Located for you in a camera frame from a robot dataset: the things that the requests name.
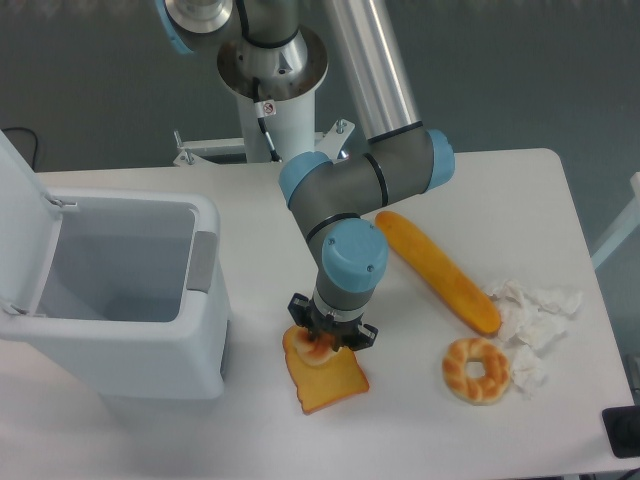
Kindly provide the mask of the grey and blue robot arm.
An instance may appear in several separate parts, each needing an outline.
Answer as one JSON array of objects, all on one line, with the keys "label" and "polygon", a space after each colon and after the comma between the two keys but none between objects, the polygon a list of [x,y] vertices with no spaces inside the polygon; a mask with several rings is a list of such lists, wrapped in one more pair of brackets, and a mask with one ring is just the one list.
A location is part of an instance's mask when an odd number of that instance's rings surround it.
[{"label": "grey and blue robot arm", "polygon": [[371,347],[377,329],[362,316],[388,247],[366,215],[446,183],[455,170],[446,136],[421,122],[386,5],[324,5],[369,144],[342,161],[316,143],[302,114],[284,109],[312,94],[328,70],[324,44],[300,23],[297,2],[159,1],[155,8],[178,52],[217,48],[223,82],[249,111],[245,145],[282,166],[285,203],[318,268],[313,295],[289,303],[294,322],[313,337],[330,335],[335,348]]}]

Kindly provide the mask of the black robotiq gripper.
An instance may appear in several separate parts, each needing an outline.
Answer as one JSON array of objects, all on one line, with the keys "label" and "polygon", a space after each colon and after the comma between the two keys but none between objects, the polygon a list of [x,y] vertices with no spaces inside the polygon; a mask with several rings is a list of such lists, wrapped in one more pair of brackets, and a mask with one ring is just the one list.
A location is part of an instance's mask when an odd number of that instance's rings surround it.
[{"label": "black robotiq gripper", "polygon": [[288,312],[294,323],[301,328],[306,328],[312,336],[326,333],[333,337],[333,350],[348,347],[351,350],[363,350],[374,345],[379,330],[370,325],[363,324],[363,314],[354,319],[340,321],[330,313],[323,314],[310,300],[300,294],[294,293],[289,304]]}]

